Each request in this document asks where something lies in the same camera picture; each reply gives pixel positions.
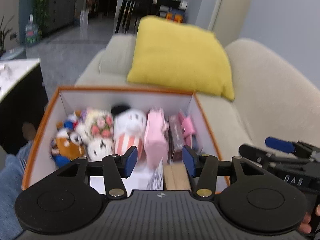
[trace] metal screw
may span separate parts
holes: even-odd
[[[197,195],[199,195],[200,197],[209,197],[212,195],[212,191],[207,189],[207,188],[201,188],[197,190]]]
[[[109,195],[113,197],[121,197],[124,194],[124,190],[120,188],[113,188],[109,190]]]

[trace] beige sofa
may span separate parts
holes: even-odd
[[[114,35],[76,85],[128,86],[136,37]],[[268,136],[320,146],[320,91],[262,44],[239,39],[226,48],[236,99],[198,94],[224,160],[243,143],[266,148]]]

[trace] round pad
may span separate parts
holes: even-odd
[[[296,229],[307,201],[303,193],[268,175],[246,176],[219,195],[222,213],[244,230],[279,233]]]
[[[15,203],[23,228],[41,234],[63,234],[89,224],[102,208],[100,194],[89,185],[57,177],[22,192]]]

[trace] logo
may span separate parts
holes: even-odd
[[[288,182],[290,184],[293,184],[293,185],[300,186],[303,182],[303,178],[300,178],[300,179],[296,179],[296,177],[290,178],[290,175],[287,174],[284,178],[284,181]]]
[[[161,193],[158,193],[156,196],[159,197],[159,198],[163,198],[163,197],[166,196],[166,194],[164,194],[163,192],[161,192]]]

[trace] marble countertop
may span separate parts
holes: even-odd
[[[0,61],[0,66],[9,67],[9,71],[0,68],[0,103],[39,63],[39,58]]]

